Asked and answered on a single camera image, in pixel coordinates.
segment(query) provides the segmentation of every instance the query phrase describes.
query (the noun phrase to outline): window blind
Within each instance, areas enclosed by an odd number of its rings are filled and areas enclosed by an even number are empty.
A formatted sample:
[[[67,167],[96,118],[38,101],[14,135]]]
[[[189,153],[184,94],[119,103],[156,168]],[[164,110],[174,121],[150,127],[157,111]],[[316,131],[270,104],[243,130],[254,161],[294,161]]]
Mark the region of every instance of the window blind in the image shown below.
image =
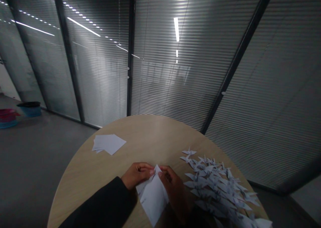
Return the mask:
[[[258,1],[136,0],[131,114],[200,130]]]
[[[79,120],[54,0],[12,0],[47,108]]]
[[[39,101],[45,107],[7,0],[0,0],[0,54],[22,101]]]
[[[321,155],[321,0],[271,0],[206,136],[278,188]]]
[[[127,111],[129,0],[63,0],[85,122]]]

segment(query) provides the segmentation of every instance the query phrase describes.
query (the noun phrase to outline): gray floor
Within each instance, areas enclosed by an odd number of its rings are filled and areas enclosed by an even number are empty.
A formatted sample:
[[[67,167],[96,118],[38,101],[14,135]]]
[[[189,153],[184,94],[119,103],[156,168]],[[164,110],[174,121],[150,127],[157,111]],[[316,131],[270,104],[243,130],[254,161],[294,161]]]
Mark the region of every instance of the gray floor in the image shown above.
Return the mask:
[[[16,103],[0,96],[0,108],[16,108]],[[96,130],[46,111],[18,120],[17,126],[0,130],[0,227],[46,227],[65,168]],[[312,227],[286,198],[255,191],[274,228]]]

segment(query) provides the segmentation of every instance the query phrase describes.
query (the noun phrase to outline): red container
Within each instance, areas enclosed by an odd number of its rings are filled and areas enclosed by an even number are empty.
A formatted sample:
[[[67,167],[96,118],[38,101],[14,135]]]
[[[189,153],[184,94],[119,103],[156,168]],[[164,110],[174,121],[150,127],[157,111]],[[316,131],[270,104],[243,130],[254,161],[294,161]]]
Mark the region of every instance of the red container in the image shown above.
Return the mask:
[[[0,122],[8,123],[16,120],[16,116],[20,116],[19,113],[16,112],[15,109],[0,109]]]

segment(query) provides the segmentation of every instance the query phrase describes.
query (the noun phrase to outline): hand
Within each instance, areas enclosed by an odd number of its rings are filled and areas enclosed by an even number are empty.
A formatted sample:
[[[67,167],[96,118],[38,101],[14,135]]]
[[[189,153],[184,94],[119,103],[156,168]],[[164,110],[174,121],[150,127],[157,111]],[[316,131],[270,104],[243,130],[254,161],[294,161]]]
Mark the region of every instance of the hand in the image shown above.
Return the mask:
[[[121,180],[126,188],[131,190],[141,182],[148,180],[154,173],[154,167],[148,163],[133,163]]]
[[[179,221],[186,225],[191,209],[187,203],[183,181],[169,166],[160,166],[160,169],[163,173],[159,172],[158,176],[167,191],[171,207]]]

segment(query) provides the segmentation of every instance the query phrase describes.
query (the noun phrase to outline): light wood tabletop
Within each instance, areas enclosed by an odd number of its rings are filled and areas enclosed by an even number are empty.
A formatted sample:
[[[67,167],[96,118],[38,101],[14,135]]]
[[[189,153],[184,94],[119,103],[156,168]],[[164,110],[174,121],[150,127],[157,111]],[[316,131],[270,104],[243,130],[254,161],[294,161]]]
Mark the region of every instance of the light wood tabletop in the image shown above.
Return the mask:
[[[93,152],[95,136],[105,134],[116,134],[127,142],[112,156],[105,151]],[[163,116],[129,116],[101,128],[79,148],[60,180],[48,227],[59,227],[77,207],[113,178],[121,177],[134,162],[170,165],[184,182],[188,181],[184,173],[193,173],[193,170],[180,157],[184,156],[182,151],[189,147],[197,151],[194,157],[206,155],[215,158],[216,162],[224,162],[225,167],[231,167],[234,177],[240,179],[240,184],[253,192],[227,155],[194,128]],[[248,205],[256,217],[268,219],[261,203],[260,207]],[[163,215],[156,227],[162,226],[162,219]],[[140,202],[137,202],[124,227],[151,227]]]

